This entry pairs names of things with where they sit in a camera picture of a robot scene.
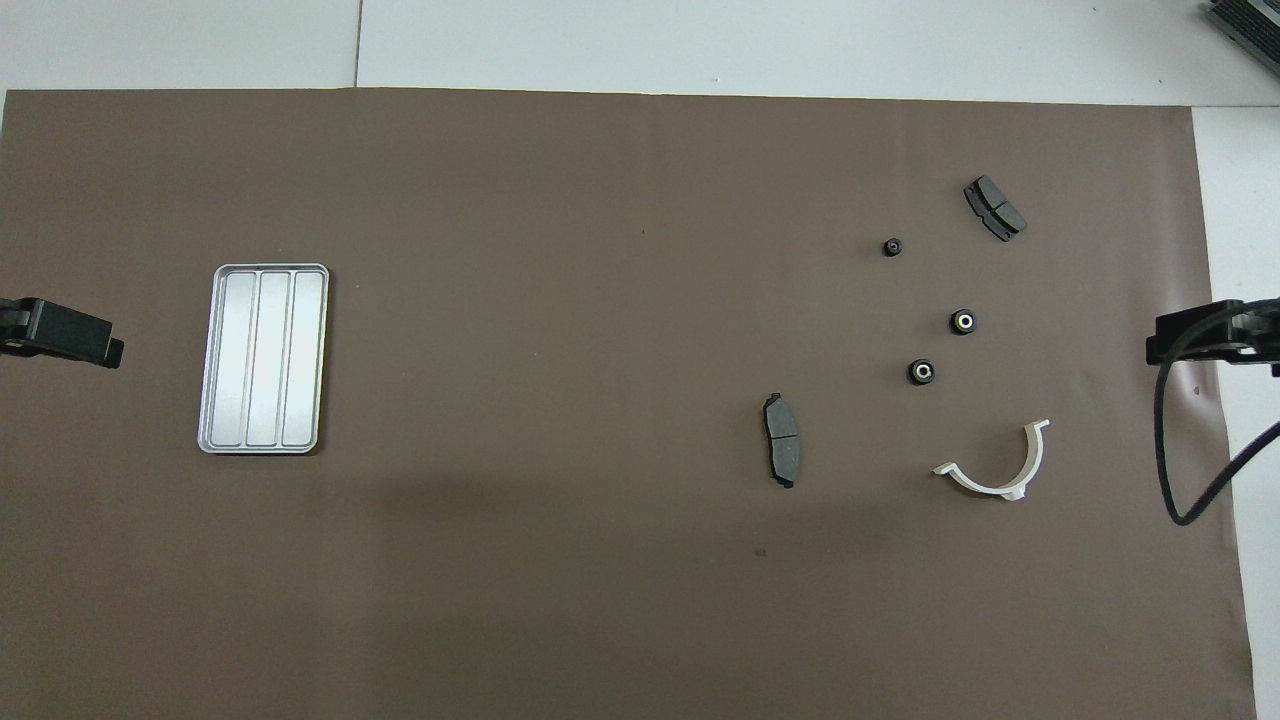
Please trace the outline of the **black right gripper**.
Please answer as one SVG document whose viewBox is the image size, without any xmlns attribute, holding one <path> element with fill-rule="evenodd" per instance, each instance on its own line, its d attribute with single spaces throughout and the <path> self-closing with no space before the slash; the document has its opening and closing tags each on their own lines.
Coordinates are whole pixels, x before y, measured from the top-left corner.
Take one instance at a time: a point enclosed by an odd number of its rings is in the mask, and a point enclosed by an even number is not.
<svg viewBox="0 0 1280 720">
<path fill-rule="evenodd" d="M 1146 364 L 1158 366 L 1165 363 L 1225 361 L 1234 363 L 1251 350 L 1247 364 L 1266 365 L 1272 378 L 1279 378 L 1279 299 L 1257 301 L 1243 314 L 1243 331 L 1234 327 L 1230 316 L 1207 325 L 1175 351 L 1185 331 L 1206 318 L 1228 310 L 1238 310 L 1240 300 L 1221 300 L 1194 307 L 1167 313 L 1155 319 L 1155 333 L 1146 340 Z"/>
</svg>

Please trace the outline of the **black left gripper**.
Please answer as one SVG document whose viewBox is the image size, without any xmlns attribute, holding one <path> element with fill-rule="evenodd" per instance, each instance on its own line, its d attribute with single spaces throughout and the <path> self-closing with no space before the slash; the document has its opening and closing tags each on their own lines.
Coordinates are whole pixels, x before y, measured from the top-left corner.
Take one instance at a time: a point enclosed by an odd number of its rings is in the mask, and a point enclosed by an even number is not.
<svg viewBox="0 0 1280 720">
<path fill-rule="evenodd" d="M 1 355 L 47 355 L 116 369 L 123 341 L 102 318 L 45 299 L 1 299 Z"/>
</svg>

